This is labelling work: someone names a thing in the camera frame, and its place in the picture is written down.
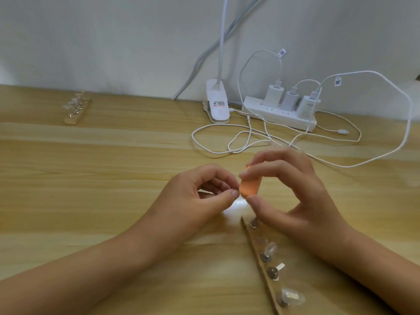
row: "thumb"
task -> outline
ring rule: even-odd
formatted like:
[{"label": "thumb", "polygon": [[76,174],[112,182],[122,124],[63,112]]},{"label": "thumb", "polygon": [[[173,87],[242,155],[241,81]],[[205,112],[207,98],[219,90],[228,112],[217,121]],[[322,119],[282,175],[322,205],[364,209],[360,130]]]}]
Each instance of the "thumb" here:
[{"label": "thumb", "polygon": [[289,233],[288,231],[293,227],[294,221],[292,217],[277,210],[262,197],[252,195],[248,196],[246,201],[249,203],[252,210],[254,210],[258,220],[265,225],[272,227],[283,234]]},{"label": "thumb", "polygon": [[212,196],[207,199],[203,199],[206,205],[211,208],[211,212],[214,214],[220,213],[230,207],[234,201],[238,198],[239,191],[236,189],[229,189],[223,191],[217,196]]}]

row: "wooden desk surface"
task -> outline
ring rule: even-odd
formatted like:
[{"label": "wooden desk surface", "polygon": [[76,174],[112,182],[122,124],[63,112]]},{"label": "wooden desk surface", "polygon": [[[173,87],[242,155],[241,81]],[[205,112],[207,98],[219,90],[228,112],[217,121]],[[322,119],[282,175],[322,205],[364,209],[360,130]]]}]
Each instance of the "wooden desk surface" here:
[{"label": "wooden desk surface", "polygon": [[[0,86],[0,278],[123,231],[180,171],[217,162],[237,175],[258,150],[218,157],[195,146],[191,132],[209,123],[196,102],[96,94],[77,126],[64,125],[66,111],[61,106],[71,96],[65,91]],[[350,129],[336,117],[317,118],[322,126]],[[395,148],[404,134],[401,122],[349,118],[363,131],[360,144],[335,146],[312,138],[299,144],[330,161],[354,164]],[[231,118],[231,123],[245,121],[238,115]],[[260,121],[252,123],[262,128]],[[288,129],[269,130],[276,136],[292,135]],[[213,127],[197,137],[213,150],[224,150],[237,132]],[[404,150],[386,160],[352,169],[314,163],[354,227],[416,263],[419,164],[419,124],[413,125]],[[281,210],[297,203],[275,179],[263,179],[260,194]],[[246,203],[237,201],[91,314],[272,314],[239,225],[240,216],[250,214]],[[289,268],[292,283],[307,288],[308,302],[305,312],[294,308],[285,314],[391,313],[360,285],[310,254],[302,254]]]}]

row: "power strip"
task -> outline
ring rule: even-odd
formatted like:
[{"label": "power strip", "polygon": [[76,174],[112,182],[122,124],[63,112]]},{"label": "power strip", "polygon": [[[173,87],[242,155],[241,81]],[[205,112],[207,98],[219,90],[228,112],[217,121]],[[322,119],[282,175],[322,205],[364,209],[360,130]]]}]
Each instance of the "power strip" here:
[{"label": "power strip", "polygon": [[244,105],[238,113],[243,116],[249,115],[252,118],[260,119],[259,117],[250,114],[250,111],[256,115],[263,116],[268,122],[293,127],[303,131],[308,129],[308,132],[312,132],[316,126],[316,119],[313,115],[310,120],[302,119],[297,116],[296,111],[288,112],[280,108],[267,107],[264,105],[264,100],[246,96]]}]

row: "orange object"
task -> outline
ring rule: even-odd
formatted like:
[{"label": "orange object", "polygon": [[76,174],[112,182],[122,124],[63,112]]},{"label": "orange object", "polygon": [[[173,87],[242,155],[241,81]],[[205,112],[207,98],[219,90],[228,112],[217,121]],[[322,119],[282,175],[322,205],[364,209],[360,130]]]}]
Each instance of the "orange object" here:
[{"label": "orange object", "polygon": [[260,188],[262,177],[255,179],[255,180],[242,180],[241,184],[239,185],[239,193],[241,196],[246,198],[247,196],[251,196],[253,194],[258,193],[258,189]]}]

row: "qr code sticker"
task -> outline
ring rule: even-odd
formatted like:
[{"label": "qr code sticker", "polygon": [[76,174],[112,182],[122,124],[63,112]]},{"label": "qr code sticker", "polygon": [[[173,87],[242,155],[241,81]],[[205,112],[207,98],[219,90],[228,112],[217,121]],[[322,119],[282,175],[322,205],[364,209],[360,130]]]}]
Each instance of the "qr code sticker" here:
[{"label": "qr code sticker", "polygon": [[337,77],[334,86],[341,86],[341,77]]},{"label": "qr code sticker", "polygon": [[280,58],[280,57],[282,57],[285,54],[286,54],[286,50],[285,49],[282,49],[280,52],[277,53],[277,56]]}]

